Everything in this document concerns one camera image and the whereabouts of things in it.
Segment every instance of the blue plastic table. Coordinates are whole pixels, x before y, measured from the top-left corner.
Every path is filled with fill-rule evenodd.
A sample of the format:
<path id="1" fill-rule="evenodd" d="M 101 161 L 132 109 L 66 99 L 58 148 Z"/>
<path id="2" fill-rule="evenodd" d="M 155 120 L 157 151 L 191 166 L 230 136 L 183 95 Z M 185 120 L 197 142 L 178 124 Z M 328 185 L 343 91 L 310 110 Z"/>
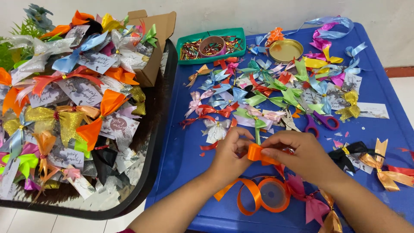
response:
<path id="1" fill-rule="evenodd" d="M 304 53 L 308 53 L 309 51 L 315 53 L 318 52 L 318 50 L 309 45 L 309 42 L 312 41 L 312 34 L 314 30 L 315 28 L 301 29 L 298 33 L 287 36 L 287 38 L 299 41 L 304 47 Z M 247 36 L 247 44 L 255 44 L 256 36 L 257 35 Z M 340 126 L 337 131 L 329 131 L 324 127 L 318 126 L 320 131 L 319 142 L 325 150 L 329 152 L 332 151 L 334 144 L 332 140 L 327 140 L 327 138 L 333 138 L 334 140 L 342 143 L 363 141 L 368 148 L 375 148 L 375 141 L 377 138 L 381 141 L 388 138 L 389 142 L 385 156 L 385 163 L 397 167 L 414 168 L 414 162 L 411 159 L 410 153 L 401 152 L 397 149 L 402 147 L 414 150 L 414 131 L 398 100 L 397 95 L 394 92 L 393 87 L 391 86 L 390 81 L 388 80 L 388 77 L 386 76 L 386 73 L 384 72 L 365 29 L 361 24 L 356 23 L 354 29 L 348 35 L 341 39 L 330 41 L 332 41 L 330 55 L 344 58 L 344 64 L 347 64 L 350 61 L 350 58 L 345 55 L 344 49 L 348 46 L 355 48 L 362 42 L 365 42 L 368 48 L 359 53 L 359 57 L 361 59 L 360 65 L 369 71 L 363 71 L 359 74 L 359 76 L 363 78 L 360 88 L 359 102 L 386 104 L 390 119 L 376 119 L 368 117 L 359 117 L 357 119 L 352 118 L 351 121 L 346 121 L 345 123 L 340 122 Z M 252 54 L 246 53 L 243 57 L 244 61 L 240 63 L 239 68 L 247 67 L 247 63 L 252 57 Z M 260 55 L 256 59 L 259 58 L 264 62 L 269 59 L 264 55 Z M 213 64 L 209 63 L 207 66 L 212 68 Z M 201 85 L 206 76 L 199 76 L 194 86 L 190 89 L 185 87 L 183 83 L 187 84 L 188 77 L 191 74 L 194 74 L 200 67 L 201 65 L 181 65 L 177 68 L 158 176 L 150 195 L 147 197 L 145 205 L 146 208 L 170 194 L 172 191 L 176 190 L 194 177 L 198 176 L 200 173 L 204 172 L 209 167 L 213 159 L 214 150 L 207 151 L 204 157 L 199 155 L 202 152 L 199 146 L 208 145 L 205 142 L 207 136 L 202 137 L 201 130 L 205 130 L 203 122 L 201 120 L 197 120 L 195 123 L 186 127 L 185 130 L 183 130 L 178 124 L 184 119 L 184 114 L 188 110 L 188 103 L 191 100 L 190 92 L 199 90 L 196 88 Z M 271 97 L 280 95 L 280 92 L 273 92 Z M 270 103 L 268 100 L 260 104 L 260 108 L 267 110 L 280 110 L 279 107 Z M 217 116 L 219 116 L 220 121 L 225 119 L 220 115 Z M 192 117 L 196 117 L 196 114 L 192 113 L 190 118 Z M 300 130 L 303 130 L 307 123 L 305 117 L 303 116 L 299 119 L 294 119 L 294 121 Z M 273 127 L 275 131 L 283 129 L 278 126 Z M 248 127 L 248 129 L 254 135 L 254 128 Z M 347 131 L 349 132 L 349 136 L 346 138 L 344 136 L 334 135 L 337 132 L 341 132 L 345 135 Z M 263 136 L 270 136 L 270 133 L 260 134 Z M 277 175 L 277 172 L 272 166 L 262 166 L 260 162 L 255 162 L 243 174 L 243 176 L 250 178 L 259 175 Z M 401 189 L 400 192 L 387 192 L 382 187 L 375 171 L 369 175 L 360 170 L 357 171 L 353 178 L 373 192 L 394 211 L 402 214 L 408 221 L 414 223 L 414 211 L 412 205 L 414 202 L 413 188 L 398 185 Z M 208 200 L 206 205 L 190 224 L 189 229 L 211 233 L 316 233 L 319 230 L 320 226 L 315 220 L 305 224 L 305 203 L 298 201 L 293 197 L 291 198 L 289 207 L 281 213 L 271 213 L 264 208 L 260 208 L 260 210 L 252 216 L 243 215 L 240 213 L 236 204 L 237 193 L 241 185 L 241 182 L 234 185 L 220 202 L 213 197 L 210 198 L 210 200 Z M 307 193 L 317 189 L 310 184 L 305 185 L 305 188 L 307 189 Z M 253 198 L 247 189 L 243 189 L 242 201 L 247 209 L 254 209 Z M 335 207 L 335 209 L 341 219 L 344 232 L 352 232 L 352 229 L 345 223 L 345 221 L 343 221 L 343 217 L 341 216 L 338 208 Z"/>

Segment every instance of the cardboard box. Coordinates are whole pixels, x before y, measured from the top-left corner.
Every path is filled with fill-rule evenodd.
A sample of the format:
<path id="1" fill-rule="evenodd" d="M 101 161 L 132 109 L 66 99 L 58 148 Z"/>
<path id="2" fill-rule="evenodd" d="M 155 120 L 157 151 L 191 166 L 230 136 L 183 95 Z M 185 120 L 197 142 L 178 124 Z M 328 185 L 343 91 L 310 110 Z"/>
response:
<path id="1" fill-rule="evenodd" d="M 155 85 L 158 69 L 161 64 L 162 53 L 164 52 L 165 41 L 172 36 L 176 25 L 177 13 L 172 11 L 168 14 L 147 16 L 145 10 L 136 10 L 128 12 L 129 25 L 140 25 L 140 20 L 144 21 L 146 32 L 153 24 L 156 26 L 156 38 L 158 39 L 151 57 L 144 69 L 134 70 L 137 82 L 141 87 L 153 87 Z"/>

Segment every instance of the white tiled floor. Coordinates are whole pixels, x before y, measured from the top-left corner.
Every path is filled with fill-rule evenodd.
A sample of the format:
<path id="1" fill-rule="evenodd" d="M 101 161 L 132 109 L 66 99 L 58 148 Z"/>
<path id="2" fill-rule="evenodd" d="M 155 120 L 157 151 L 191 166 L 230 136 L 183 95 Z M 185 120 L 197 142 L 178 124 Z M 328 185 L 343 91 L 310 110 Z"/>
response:
<path id="1" fill-rule="evenodd" d="M 391 78 L 390 81 L 411 125 L 414 125 L 414 110 L 410 105 L 414 77 Z M 92 221 L 0 207 L 0 233 L 115 233 L 125 229 L 136 216 L 142 213 L 144 205 L 145 202 L 131 213 L 107 221 Z"/>

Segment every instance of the gold tin lid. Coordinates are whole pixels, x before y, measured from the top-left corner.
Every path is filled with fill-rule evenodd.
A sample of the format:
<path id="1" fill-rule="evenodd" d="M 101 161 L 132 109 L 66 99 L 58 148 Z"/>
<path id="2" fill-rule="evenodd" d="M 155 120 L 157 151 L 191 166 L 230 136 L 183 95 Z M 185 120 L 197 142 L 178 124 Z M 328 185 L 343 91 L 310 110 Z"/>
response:
<path id="1" fill-rule="evenodd" d="M 292 40 L 284 39 L 282 41 L 275 41 L 269 48 L 269 55 L 275 61 L 290 62 L 293 57 L 298 59 L 303 53 L 303 46 L 301 43 Z"/>

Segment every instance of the hand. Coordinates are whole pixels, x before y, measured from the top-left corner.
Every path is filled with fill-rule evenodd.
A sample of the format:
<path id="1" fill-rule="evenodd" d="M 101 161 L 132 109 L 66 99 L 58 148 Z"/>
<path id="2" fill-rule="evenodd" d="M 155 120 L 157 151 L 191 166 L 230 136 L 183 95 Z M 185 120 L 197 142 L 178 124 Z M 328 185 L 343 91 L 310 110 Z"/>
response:
<path id="1" fill-rule="evenodd" d="M 226 138 L 219 141 L 213 162 L 205 172 L 208 180 L 217 185 L 217 191 L 237 179 L 253 163 L 247 156 L 237 156 L 237 153 L 241 156 L 247 153 L 249 145 L 253 143 L 249 139 L 253 140 L 254 137 L 247 129 L 232 127 Z"/>
<path id="2" fill-rule="evenodd" d="M 327 191 L 342 180 L 349 179 L 311 133 L 279 131 L 261 146 L 265 148 L 262 154 L 278 160 L 307 182 Z M 287 146 L 295 150 L 293 155 L 278 150 Z"/>

